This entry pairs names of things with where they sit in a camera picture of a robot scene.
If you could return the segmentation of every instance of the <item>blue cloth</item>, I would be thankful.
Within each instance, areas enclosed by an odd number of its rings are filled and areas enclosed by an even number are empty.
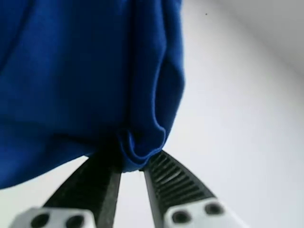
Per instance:
[[[183,88],[181,0],[0,0],[0,188],[115,137],[164,146]]]

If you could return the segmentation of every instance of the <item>fabric fold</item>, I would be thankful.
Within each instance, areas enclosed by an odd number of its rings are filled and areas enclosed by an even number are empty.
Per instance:
[[[113,138],[124,171],[158,153],[184,88],[180,10],[179,0],[0,0],[0,188],[106,153]]]

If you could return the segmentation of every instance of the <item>metal jaw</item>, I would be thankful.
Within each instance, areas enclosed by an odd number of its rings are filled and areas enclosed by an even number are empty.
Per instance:
[[[113,227],[121,159],[96,153],[50,197],[44,207],[16,217],[10,228]],[[144,171],[156,228],[246,228],[187,168],[162,151]]]

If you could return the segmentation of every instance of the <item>white wall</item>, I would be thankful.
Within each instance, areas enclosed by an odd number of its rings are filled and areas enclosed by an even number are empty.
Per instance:
[[[304,75],[304,1],[217,0],[282,60]]]
[[[251,227],[302,228],[304,78],[211,2],[184,1],[187,84],[165,149]],[[83,161],[0,191],[0,227]],[[153,227],[139,172],[123,175],[115,227]]]

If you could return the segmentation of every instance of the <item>black dot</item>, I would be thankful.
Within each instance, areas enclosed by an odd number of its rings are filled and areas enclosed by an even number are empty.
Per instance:
[[[66,228],[81,228],[84,224],[84,217],[82,215],[75,215],[66,221]]]
[[[174,223],[187,223],[191,220],[191,216],[186,211],[176,211],[172,215],[172,220]]]
[[[224,209],[218,203],[207,204],[205,211],[209,215],[221,215],[224,213]]]
[[[48,220],[49,220],[48,213],[40,214],[33,218],[30,225],[32,228],[42,228],[48,223]]]

